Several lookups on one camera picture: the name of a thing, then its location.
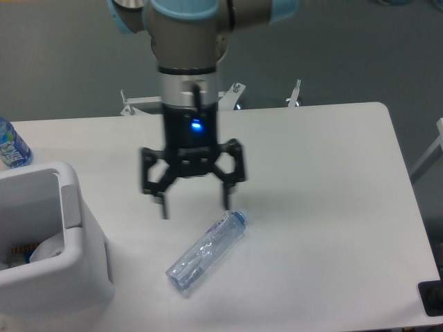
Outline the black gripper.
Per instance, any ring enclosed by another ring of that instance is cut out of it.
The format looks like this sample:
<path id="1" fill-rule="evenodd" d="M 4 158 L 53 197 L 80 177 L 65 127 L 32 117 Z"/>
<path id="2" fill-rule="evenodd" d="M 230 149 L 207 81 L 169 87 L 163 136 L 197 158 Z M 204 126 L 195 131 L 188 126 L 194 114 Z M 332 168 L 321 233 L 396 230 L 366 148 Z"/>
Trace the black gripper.
<path id="1" fill-rule="evenodd" d="M 213 173 L 222 187 L 222 205 L 230 209 L 233 188 L 246 181 L 243 146 L 238 139 L 217 142 L 218 104 L 198 111 L 162 104 L 165 149 L 142 147 L 141 192 L 151 195 L 161 206 L 161 216 L 169 219 L 167 190 L 177 178 Z M 228 170 L 219 164 L 221 157 L 230 162 Z"/>

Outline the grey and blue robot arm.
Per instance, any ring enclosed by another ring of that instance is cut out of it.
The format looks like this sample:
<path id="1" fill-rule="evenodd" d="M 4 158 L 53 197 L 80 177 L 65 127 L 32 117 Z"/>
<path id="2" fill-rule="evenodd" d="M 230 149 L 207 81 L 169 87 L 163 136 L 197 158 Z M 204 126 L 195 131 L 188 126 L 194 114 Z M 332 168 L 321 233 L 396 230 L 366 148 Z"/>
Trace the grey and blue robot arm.
<path id="1" fill-rule="evenodd" d="M 287 19 L 297 1 L 109 1 L 123 34 L 147 32 L 161 81 L 165 146 L 141 149 L 141 191 L 165 205 L 178 178 L 214 174 L 223 205 L 246 180 L 242 144 L 217 139 L 217 65 L 235 30 Z"/>

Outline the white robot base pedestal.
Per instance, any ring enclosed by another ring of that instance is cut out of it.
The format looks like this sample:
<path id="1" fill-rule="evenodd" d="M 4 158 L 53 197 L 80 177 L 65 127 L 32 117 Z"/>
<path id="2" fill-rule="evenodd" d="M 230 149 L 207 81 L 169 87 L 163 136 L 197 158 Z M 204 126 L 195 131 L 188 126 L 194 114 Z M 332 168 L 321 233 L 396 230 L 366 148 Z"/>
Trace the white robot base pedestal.
<path id="1" fill-rule="evenodd" d="M 223 61 L 223 58 L 225 57 L 227 50 L 228 50 L 228 33 L 220 33 L 216 38 L 216 47 L 215 47 L 217 66 L 219 66 L 219 64 Z"/>

